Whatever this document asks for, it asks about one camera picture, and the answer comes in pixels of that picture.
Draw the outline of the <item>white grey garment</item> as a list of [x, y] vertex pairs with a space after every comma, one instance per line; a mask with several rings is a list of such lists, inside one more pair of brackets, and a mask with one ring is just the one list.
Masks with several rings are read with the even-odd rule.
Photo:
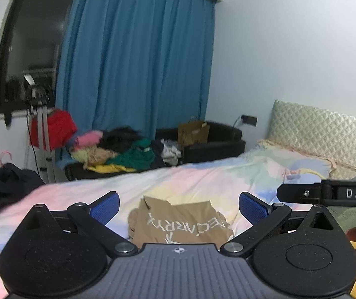
[[181, 159], [181, 151], [177, 141], [161, 139], [163, 151], [161, 157], [165, 164], [170, 166], [178, 166]]

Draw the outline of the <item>silver tripod stand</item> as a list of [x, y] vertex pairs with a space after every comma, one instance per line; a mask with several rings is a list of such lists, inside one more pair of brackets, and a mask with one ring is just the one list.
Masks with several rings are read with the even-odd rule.
[[28, 166], [29, 150], [32, 150], [38, 175], [46, 184], [53, 184], [56, 175], [48, 125], [48, 115], [52, 112], [48, 109], [52, 90], [37, 84], [31, 74], [23, 74], [23, 78], [29, 85], [25, 92], [28, 141], [24, 164]]

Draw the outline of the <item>quilted beige headboard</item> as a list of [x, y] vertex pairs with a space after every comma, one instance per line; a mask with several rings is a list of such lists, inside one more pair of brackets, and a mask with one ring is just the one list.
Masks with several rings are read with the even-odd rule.
[[356, 117], [276, 100], [267, 140], [285, 148], [334, 161], [337, 177], [356, 172]]

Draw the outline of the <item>pink clothes hanger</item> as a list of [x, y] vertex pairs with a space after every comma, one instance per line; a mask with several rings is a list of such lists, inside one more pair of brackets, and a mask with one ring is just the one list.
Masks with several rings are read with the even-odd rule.
[[3, 150], [2, 152], [0, 152], [0, 167], [3, 167], [5, 166], [5, 164], [12, 162], [12, 154], [9, 151]]

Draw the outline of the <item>green garment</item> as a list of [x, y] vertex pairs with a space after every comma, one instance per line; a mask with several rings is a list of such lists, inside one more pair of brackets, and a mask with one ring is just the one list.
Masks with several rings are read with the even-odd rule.
[[131, 147], [117, 157], [108, 159], [105, 165], [119, 165], [137, 171], [147, 170], [154, 162], [155, 155], [152, 149], [152, 141], [143, 138], [135, 141]]

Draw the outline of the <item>red garment on stand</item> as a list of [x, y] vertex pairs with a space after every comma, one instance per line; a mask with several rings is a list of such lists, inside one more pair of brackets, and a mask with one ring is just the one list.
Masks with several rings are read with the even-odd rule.
[[48, 115], [50, 149], [62, 148], [78, 131], [70, 113], [56, 109]]

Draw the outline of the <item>pink garment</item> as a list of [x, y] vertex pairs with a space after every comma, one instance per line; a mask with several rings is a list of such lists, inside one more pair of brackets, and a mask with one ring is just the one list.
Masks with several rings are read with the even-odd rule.
[[83, 149], [86, 147], [95, 146], [101, 141], [103, 132], [99, 130], [92, 130], [86, 132], [80, 136], [77, 136], [73, 142], [73, 148], [75, 150]]

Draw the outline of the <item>right blue curtain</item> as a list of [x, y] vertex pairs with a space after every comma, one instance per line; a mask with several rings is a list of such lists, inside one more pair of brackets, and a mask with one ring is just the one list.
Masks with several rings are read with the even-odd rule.
[[215, 0], [73, 0], [56, 105], [79, 133], [148, 138], [206, 114]]

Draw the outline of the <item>pastel tie-dye bed sheet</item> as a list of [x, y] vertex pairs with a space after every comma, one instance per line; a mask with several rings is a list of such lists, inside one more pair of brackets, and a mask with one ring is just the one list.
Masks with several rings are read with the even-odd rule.
[[[76, 202], [92, 203], [113, 190], [120, 196], [121, 207], [107, 226], [128, 238], [129, 213], [144, 196], [173, 205], [210, 201], [225, 216], [234, 234], [239, 234], [250, 227], [238, 209], [242, 192], [249, 191], [272, 204], [277, 202], [276, 189], [282, 183], [314, 183], [329, 177], [351, 179], [355, 176], [356, 172], [344, 170], [327, 155], [312, 157], [262, 141], [239, 157], [99, 180], [47, 184], [0, 213], [0, 252], [29, 209], [39, 203], [51, 211], [63, 211]], [[0, 279], [0, 298], [6, 295]]]

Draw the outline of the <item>brown paper bag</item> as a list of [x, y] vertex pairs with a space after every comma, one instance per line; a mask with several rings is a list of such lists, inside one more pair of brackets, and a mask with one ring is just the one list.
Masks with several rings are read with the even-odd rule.
[[210, 125], [204, 120], [194, 120], [178, 125], [178, 145], [181, 149], [207, 143]]

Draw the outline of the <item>dark navy garment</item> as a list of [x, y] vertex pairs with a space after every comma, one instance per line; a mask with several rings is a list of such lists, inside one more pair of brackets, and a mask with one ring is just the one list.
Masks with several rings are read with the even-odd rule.
[[20, 169], [12, 163], [0, 167], [0, 211], [21, 201], [45, 182], [33, 170]]

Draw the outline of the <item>tan hoodie jacket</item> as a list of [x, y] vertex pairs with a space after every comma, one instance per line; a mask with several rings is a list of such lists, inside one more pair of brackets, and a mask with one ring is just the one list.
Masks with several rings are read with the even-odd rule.
[[145, 196], [128, 216], [129, 240], [138, 248], [145, 243], [215, 244], [218, 248], [233, 238], [224, 215], [211, 202], [172, 205]]

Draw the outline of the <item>yellow garment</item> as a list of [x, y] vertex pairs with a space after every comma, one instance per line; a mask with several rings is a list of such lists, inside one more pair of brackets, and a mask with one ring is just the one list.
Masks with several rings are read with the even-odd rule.
[[89, 167], [87, 167], [87, 170], [94, 171], [96, 173], [101, 173], [101, 174], [120, 173], [120, 172], [127, 172], [127, 173], [136, 172], [136, 169], [134, 169], [134, 168], [129, 168], [129, 167], [125, 167], [122, 165], [115, 165], [115, 164], [89, 166]]

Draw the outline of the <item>wall socket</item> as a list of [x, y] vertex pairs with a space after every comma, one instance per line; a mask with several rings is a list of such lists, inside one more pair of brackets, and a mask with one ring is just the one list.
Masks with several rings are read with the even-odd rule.
[[233, 127], [236, 127], [239, 124], [247, 124], [247, 125], [256, 127], [257, 126], [257, 122], [258, 122], [258, 118], [257, 117], [254, 117], [254, 116], [251, 116], [251, 115], [241, 115], [235, 121], [235, 123], [233, 124]]

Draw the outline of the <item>black garment pile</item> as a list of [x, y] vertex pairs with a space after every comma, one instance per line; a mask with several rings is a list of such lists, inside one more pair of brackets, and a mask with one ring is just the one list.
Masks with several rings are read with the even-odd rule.
[[124, 153], [131, 148], [134, 142], [141, 139], [142, 136], [138, 131], [125, 126], [103, 132], [103, 136], [97, 146], [117, 153]]

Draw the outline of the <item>olive tan garment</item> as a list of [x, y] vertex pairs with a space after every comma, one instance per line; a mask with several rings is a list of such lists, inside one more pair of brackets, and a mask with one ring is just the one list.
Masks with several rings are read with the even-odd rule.
[[74, 150], [71, 157], [83, 165], [83, 169], [103, 165], [107, 160], [118, 156], [117, 152], [97, 147]]

